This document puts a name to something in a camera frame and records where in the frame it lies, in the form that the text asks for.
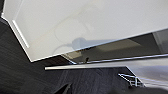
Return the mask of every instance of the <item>white surface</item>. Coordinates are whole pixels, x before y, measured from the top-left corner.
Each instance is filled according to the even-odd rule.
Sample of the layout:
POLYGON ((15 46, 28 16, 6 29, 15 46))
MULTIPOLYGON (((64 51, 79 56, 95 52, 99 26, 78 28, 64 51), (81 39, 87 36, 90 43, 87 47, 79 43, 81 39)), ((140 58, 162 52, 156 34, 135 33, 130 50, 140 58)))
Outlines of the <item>white surface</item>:
POLYGON ((5 0, 3 17, 31 61, 168 27, 167 0, 21 1, 5 0))

